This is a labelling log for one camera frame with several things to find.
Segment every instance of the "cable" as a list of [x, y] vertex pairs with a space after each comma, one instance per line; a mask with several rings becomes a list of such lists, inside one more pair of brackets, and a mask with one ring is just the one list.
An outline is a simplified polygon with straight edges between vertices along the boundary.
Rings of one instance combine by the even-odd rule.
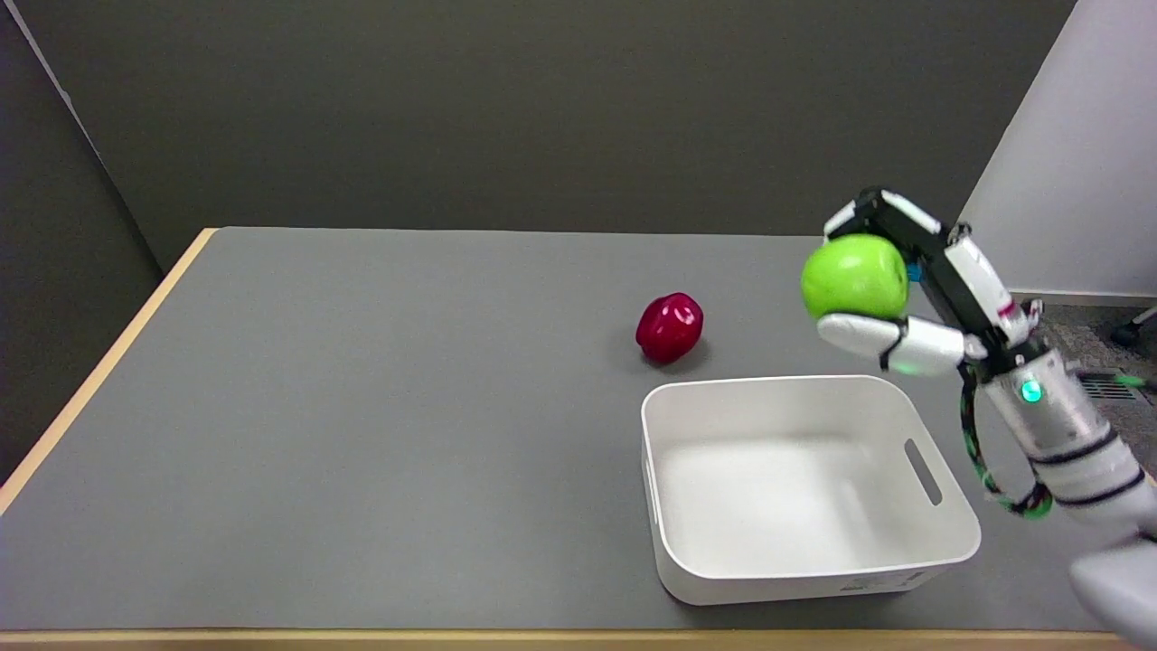
[[977, 476], [980, 478], [980, 483], [983, 484], [988, 495], [993, 496], [996, 503], [1003, 506], [1009, 513], [1019, 516], [1026, 520], [1044, 518], [1053, 508], [1053, 494], [1048, 491], [1045, 484], [1040, 483], [1040, 478], [1037, 476], [1036, 469], [1032, 472], [1032, 490], [1017, 501], [1014, 501], [1001, 490], [992, 472], [988, 471], [985, 456], [980, 451], [980, 438], [977, 436], [975, 407], [977, 379], [973, 371], [966, 369], [964, 387], [960, 390], [960, 430], [964, 434], [964, 447], [968, 452], [968, 459], [972, 460], [972, 467], [977, 471]]

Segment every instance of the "green apple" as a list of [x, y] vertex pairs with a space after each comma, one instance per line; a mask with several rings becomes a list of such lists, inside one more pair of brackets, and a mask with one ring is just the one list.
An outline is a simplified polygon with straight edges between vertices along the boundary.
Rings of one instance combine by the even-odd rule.
[[845, 235], [811, 253], [799, 287], [812, 318], [833, 311], [897, 318], [908, 302], [908, 269], [887, 239]]

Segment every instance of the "chair leg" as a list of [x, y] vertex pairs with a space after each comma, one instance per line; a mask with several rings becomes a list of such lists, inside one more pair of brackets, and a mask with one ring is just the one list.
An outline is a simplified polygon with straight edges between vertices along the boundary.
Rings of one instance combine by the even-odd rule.
[[1141, 325], [1145, 320], [1152, 318], [1154, 315], [1157, 315], [1157, 305], [1150, 306], [1149, 309], [1134, 316], [1133, 320], [1129, 320], [1123, 325], [1118, 325], [1117, 328], [1113, 328], [1112, 335], [1110, 335], [1113, 343], [1126, 348], [1137, 343], [1137, 338], [1141, 336]]

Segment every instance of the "table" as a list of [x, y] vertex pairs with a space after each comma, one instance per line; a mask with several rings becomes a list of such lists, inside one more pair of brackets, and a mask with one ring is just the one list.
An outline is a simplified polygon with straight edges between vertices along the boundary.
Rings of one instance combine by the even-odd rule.
[[[980, 518], [966, 565], [893, 595], [694, 608], [663, 591], [643, 397], [878, 375], [799, 304], [817, 244], [207, 230], [0, 489], [0, 645], [1125, 648], [1066, 568], [1127, 532], [986, 502], [953, 378], [890, 380]], [[672, 290], [702, 303], [705, 340], [654, 369], [634, 319]], [[980, 427], [996, 472], [1026, 481], [990, 406]]]

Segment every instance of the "bin handle cutout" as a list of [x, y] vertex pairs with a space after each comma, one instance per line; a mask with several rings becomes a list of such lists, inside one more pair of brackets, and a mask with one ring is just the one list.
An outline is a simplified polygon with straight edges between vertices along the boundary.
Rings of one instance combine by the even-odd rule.
[[939, 484], [933, 478], [933, 472], [928, 468], [924, 456], [920, 454], [916, 442], [912, 439], [904, 442], [904, 454], [907, 456], [908, 464], [915, 471], [916, 479], [920, 480], [920, 487], [924, 489], [924, 495], [928, 496], [928, 502], [931, 502], [933, 506], [939, 506], [944, 502], [944, 494], [941, 493]]

